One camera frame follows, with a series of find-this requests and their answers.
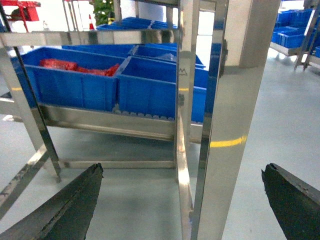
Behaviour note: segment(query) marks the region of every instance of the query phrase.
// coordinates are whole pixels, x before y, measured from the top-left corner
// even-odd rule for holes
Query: epoxy floor
[[[0,94],[6,91],[0,79]],[[276,163],[320,189],[320,70],[294,72],[290,58],[270,50],[223,240],[285,240],[269,206],[261,169]],[[173,144],[88,131],[49,129],[61,158],[171,158]],[[0,189],[34,154],[22,123],[0,121]],[[199,145],[191,146],[195,191]],[[56,184],[40,170],[0,221],[0,233],[39,207],[82,169],[63,169]],[[174,169],[106,169],[87,240],[180,240]]]

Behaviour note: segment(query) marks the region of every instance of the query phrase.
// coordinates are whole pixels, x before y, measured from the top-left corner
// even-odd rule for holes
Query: stainless steel post
[[[120,0],[113,1],[114,6],[114,20],[118,21],[120,24],[122,22],[122,14],[121,14],[121,2]]]
[[[174,154],[179,184],[182,239],[191,237],[193,211],[188,170],[188,148],[194,94],[196,45],[200,0],[181,0],[179,5],[180,39],[177,45],[176,106]]]
[[[316,27],[316,23],[317,23],[319,14],[320,14],[320,0],[317,1],[316,8],[312,10],[308,25],[306,26],[306,29],[304,32],[304,39],[301,44],[301,48],[299,50],[298,57],[295,60],[294,70],[296,70],[297,67],[302,64],[302,58],[304,57],[304,54],[309,51],[309,48],[310,48],[310,46],[308,47],[309,41],[310,41],[311,35]]]
[[[68,27],[68,31],[70,32],[70,26],[69,26],[69,21],[68,21],[68,15],[67,15],[67,9],[66,9],[66,5],[65,5],[65,0],[62,0],[62,6],[63,6],[66,25]]]
[[[305,62],[303,63],[303,70],[307,69],[307,67],[309,66],[310,58],[311,58],[311,55],[312,55],[312,49],[314,48],[314,44],[315,44],[315,41],[316,41],[319,33],[320,33],[320,24],[318,24],[318,26],[316,28],[316,31],[314,33],[312,42],[311,42],[309,50],[307,52],[307,56],[306,56]]]
[[[72,11],[72,7],[71,7],[71,2],[68,1],[68,7],[69,7],[69,13],[70,13],[70,17],[71,17],[71,21],[72,21],[72,26],[73,26],[73,30],[76,30],[76,25],[75,25],[75,19],[74,19],[74,15],[73,15],[73,11]]]
[[[71,6],[72,6],[72,14],[74,17],[75,27],[76,27],[76,30],[79,31],[74,0],[71,0]]]
[[[0,4],[0,14],[5,23],[5,26],[9,28],[8,20],[4,17],[4,9]],[[56,177],[57,182],[60,182],[60,167],[59,158],[56,153],[54,144],[51,140],[41,110],[36,100],[36,96],[32,90],[26,69],[20,57],[18,48],[15,47],[16,58],[12,59],[12,62],[7,54],[6,48],[2,47],[2,41],[0,40],[0,71],[2,72],[6,84],[10,90],[10,93],[17,104],[20,115],[23,120],[24,126],[31,138],[32,144],[35,150],[39,150],[45,145],[51,161],[45,163],[46,169],[49,173]],[[21,81],[24,82],[22,87],[17,74],[20,74]]]
[[[216,2],[192,240],[223,236],[279,5]]]
[[[173,18],[174,18],[174,8],[167,6],[166,7],[166,22],[168,24],[168,29],[172,29],[173,28]]]
[[[139,18],[139,2],[134,1],[134,8],[135,8],[135,17]]]
[[[47,149],[43,145],[2,190],[0,193],[0,220],[39,172],[48,157]]]

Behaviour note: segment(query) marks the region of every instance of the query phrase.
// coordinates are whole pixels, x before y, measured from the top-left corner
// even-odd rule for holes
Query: red machine
[[[41,7],[41,3],[37,1],[18,1],[18,0],[0,0],[2,6],[17,6],[18,11],[7,15],[9,21],[23,21],[25,30],[28,31],[27,21],[39,21],[36,7]]]

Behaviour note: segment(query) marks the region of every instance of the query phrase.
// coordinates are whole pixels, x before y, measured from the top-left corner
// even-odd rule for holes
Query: stainless steel rack
[[[157,0],[153,3],[168,5],[169,1]],[[115,4],[120,6],[119,1],[115,1]],[[47,126],[57,126],[174,140],[174,158],[170,161],[112,162],[106,159],[101,163],[104,167],[110,168],[175,167],[180,197],[182,238],[220,240],[245,149],[279,5],[280,0],[180,0],[169,5],[178,7],[178,29],[0,33],[0,70],[13,97],[0,98],[0,112],[20,116],[36,150],[32,159],[0,194],[0,219],[43,165],[46,165],[49,172],[59,180],[60,166],[72,168],[85,167],[88,164],[86,161],[79,164],[79,161],[72,159],[59,159],[47,130]],[[121,20],[120,7],[115,9],[118,12],[116,16]],[[219,62],[217,64],[217,61],[210,61],[206,110],[201,126],[191,122],[191,111],[199,11],[205,10],[214,12],[212,46],[218,44],[220,49],[211,50],[211,57],[218,56]],[[146,43],[178,45],[174,121],[125,115],[121,112],[106,113],[39,105],[30,85],[27,85],[27,89],[22,89],[21,79],[18,79],[6,50],[6,47],[24,45]],[[26,92],[33,96],[33,101],[27,101]],[[191,197],[187,164],[190,141],[201,142],[194,201]]]

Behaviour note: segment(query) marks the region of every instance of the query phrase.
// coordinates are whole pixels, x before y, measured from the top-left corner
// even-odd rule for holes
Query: red bag
[[[106,76],[107,70],[99,70],[99,69],[88,69],[89,74]]]
[[[49,69],[62,69],[76,71],[78,64],[72,61],[62,61],[57,59],[42,59],[40,61],[40,66]]]
[[[84,67],[80,67],[78,66],[78,68],[76,69],[77,72],[80,72],[80,73],[89,73],[89,70],[84,68]]]
[[[108,76],[112,77],[115,75],[116,71],[120,67],[117,63],[116,65],[110,67],[109,69],[100,70],[100,69],[87,69],[81,66],[78,66],[76,62],[72,61],[62,61],[58,59],[42,59],[40,61],[40,66],[49,68],[49,69],[62,69],[62,70],[70,70],[70,71],[77,71],[79,73],[85,74],[94,74],[99,76]]]
[[[112,77],[113,75],[115,75],[115,73],[116,73],[116,71],[118,70],[119,67],[120,67],[120,65],[118,63],[116,65],[110,67],[106,71],[106,76]]]

